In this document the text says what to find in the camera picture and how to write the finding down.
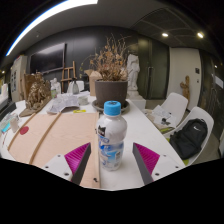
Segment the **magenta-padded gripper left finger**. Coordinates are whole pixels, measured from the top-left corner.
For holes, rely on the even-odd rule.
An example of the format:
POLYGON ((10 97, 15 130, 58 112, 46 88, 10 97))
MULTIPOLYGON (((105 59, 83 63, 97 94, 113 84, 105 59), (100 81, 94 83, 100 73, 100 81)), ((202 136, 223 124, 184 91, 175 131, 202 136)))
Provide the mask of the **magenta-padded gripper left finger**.
POLYGON ((86 143, 65 155, 57 154, 42 169, 79 185, 90 154, 91 144, 86 143))

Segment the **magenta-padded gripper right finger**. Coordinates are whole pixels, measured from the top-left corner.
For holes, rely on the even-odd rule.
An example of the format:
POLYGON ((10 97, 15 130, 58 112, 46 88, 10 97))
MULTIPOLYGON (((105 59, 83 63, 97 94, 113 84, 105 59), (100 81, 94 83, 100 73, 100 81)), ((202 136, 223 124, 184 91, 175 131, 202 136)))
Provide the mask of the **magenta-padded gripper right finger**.
POLYGON ((132 152, 145 185, 182 169, 168 155, 159 155, 138 143, 133 144, 132 152))

